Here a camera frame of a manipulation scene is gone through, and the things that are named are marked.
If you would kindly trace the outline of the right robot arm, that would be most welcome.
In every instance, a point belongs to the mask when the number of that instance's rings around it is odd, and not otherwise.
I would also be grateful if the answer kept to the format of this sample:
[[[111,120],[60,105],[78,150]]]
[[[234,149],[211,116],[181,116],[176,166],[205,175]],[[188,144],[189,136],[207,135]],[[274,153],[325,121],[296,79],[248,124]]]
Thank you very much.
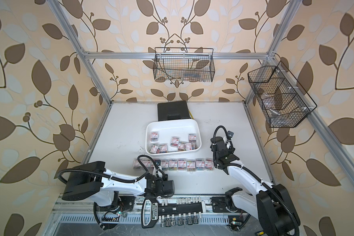
[[[268,236],[299,236],[301,224],[288,190],[281,184],[267,182],[243,164],[234,155],[231,141],[211,138],[214,167],[237,180],[248,193],[240,190],[226,192],[227,209],[241,209],[258,219]]]

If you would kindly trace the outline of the white plastic storage tray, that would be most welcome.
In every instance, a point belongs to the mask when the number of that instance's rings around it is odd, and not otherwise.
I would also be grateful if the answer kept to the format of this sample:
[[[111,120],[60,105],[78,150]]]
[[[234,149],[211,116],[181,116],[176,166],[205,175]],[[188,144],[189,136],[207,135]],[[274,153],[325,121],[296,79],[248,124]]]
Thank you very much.
[[[181,144],[194,144],[192,149],[178,148]],[[146,153],[152,156],[190,154],[202,147],[198,123],[193,119],[150,123],[146,127]]]

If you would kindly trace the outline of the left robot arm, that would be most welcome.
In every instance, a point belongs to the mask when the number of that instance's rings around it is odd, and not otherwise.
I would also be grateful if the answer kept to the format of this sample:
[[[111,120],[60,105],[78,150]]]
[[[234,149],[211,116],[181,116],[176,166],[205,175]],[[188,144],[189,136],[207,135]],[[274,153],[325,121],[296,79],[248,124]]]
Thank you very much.
[[[65,184],[62,199],[91,199],[95,221],[105,231],[109,229],[109,225],[99,219],[98,209],[101,207],[106,212],[121,210],[124,204],[119,198],[120,193],[144,196],[147,199],[170,198],[174,195],[174,181],[168,179],[168,175],[154,159],[142,154],[137,157],[137,161],[145,170],[139,177],[115,173],[106,169],[103,161],[57,171],[56,178]]]

